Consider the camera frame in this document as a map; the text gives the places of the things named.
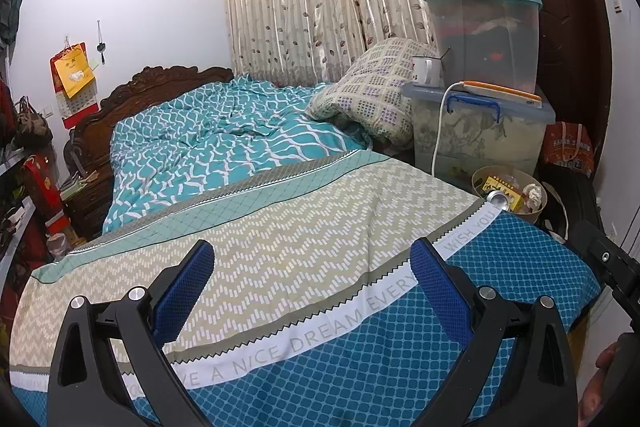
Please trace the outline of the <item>right hand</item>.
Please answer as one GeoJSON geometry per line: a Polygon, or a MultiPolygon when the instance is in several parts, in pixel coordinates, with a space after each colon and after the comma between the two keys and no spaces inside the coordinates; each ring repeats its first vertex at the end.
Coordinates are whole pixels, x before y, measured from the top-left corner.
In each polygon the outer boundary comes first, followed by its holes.
{"type": "Polygon", "coordinates": [[[585,387],[582,399],[580,399],[578,404],[578,427],[587,426],[591,418],[600,411],[603,403],[605,377],[608,375],[608,370],[613,363],[617,349],[618,342],[615,341],[615,343],[611,343],[597,357],[597,372],[591,377],[587,387],[585,387]]]}

